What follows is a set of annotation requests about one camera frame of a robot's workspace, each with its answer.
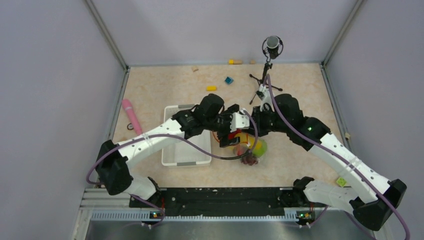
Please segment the yellow corn cob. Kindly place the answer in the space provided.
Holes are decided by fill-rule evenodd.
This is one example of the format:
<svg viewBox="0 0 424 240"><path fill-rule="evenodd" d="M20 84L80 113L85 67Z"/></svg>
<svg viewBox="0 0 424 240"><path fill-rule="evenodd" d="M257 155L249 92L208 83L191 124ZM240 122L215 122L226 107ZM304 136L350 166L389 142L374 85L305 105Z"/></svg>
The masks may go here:
<svg viewBox="0 0 424 240"><path fill-rule="evenodd" d="M235 145L236 149L252 149L258 141L254 135L245 132L237 133L235 138L239 140L239 143Z"/></svg>

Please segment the clear orange-zip bag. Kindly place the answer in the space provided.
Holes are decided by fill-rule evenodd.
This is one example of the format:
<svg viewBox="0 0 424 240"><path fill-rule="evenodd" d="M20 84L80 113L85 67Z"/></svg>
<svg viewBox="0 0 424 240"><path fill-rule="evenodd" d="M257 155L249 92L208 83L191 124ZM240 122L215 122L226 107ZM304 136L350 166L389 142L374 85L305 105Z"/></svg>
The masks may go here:
<svg viewBox="0 0 424 240"><path fill-rule="evenodd" d="M258 164L268 150L266 141L260 137L257 139L256 145L253 147L255 143L255 136L242 132L240 129L236 132L230 133L226 138L222 137L222 139L226 140L225 143L229 144L226 148L229 149L234 156L241 156L245 152L249 151L248 155L239 159L241 163L249 166Z"/></svg>

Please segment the green apple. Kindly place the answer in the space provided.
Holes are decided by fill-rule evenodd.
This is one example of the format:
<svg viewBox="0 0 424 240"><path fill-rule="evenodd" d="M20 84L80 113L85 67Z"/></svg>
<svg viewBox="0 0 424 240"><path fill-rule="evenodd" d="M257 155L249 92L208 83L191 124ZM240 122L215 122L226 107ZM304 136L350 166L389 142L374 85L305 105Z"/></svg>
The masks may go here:
<svg viewBox="0 0 424 240"><path fill-rule="evenodd" d="M267 142L263 139L258 139L255 147L252 149L252 154L257 158L262 157L268 150Z"/></svg>

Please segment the dark red grape bunch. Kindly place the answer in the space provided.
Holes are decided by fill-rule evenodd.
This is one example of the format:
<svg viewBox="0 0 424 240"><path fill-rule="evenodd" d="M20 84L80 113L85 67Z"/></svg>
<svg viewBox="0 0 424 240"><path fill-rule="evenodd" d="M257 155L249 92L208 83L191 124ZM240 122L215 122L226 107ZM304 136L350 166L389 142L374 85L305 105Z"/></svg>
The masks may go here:
<svg viewBox="0 0 424 240"><path fill-rule="evenodd" d="M259 163L259 158L256 155L245 155L241 158L240 162L244 165L253 166Z"/></svg>

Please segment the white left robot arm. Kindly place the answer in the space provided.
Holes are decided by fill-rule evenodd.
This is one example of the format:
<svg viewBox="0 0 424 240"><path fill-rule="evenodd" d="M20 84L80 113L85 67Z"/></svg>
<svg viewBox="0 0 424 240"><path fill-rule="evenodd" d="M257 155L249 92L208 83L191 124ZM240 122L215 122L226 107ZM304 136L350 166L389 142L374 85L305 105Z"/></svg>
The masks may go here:
<svg viewBox="0 0 424 240"><path fill-rule="evenodd" d="M224 110L224 100L213 93L205 96L192 108L180 110L164 123L135 138L113 143L105 141L99 150L94 169L109 195L133 194L149 207L160 202L157 184L149 177L139 177L131 169L162 149L188 142L204 131L216 132L222 148L236 144L230 135L248 129L250 119L234 104Z"/></svg>

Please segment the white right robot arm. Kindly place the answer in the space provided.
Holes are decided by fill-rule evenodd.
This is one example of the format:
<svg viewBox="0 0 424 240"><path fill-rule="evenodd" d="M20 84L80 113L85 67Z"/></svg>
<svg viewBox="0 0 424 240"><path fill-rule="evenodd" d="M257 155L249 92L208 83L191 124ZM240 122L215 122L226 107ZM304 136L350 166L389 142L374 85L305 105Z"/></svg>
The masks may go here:
<svg viewBox="0 0 424 240"><path fill-rule="evenodd" d="M315 117L300 110L296 98L280 94L256 92L260 106L253 108L252 117L259 136L270 132L284 133L290 141L320 158L350 185L333 186L303 177L294 182L293 200L299 206L320 203L345 211L362 226L379 231L394 214L402 225L405 221L397 208L407 186L400 179L389 180L350 152L331 130Z"/></svg>

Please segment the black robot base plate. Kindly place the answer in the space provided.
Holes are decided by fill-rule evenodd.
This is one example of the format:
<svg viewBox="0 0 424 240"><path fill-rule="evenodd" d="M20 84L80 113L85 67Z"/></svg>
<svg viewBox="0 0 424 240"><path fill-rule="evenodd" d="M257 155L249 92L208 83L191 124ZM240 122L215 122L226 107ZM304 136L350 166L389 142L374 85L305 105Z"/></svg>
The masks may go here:
<svg viewBox="0 0 424 240"><path fill-rule="evenodd" d="M274 217L323 204L308 201L292 187L169 187L144 201L132 195L129 207L158 208L167 217Z"/></svg>

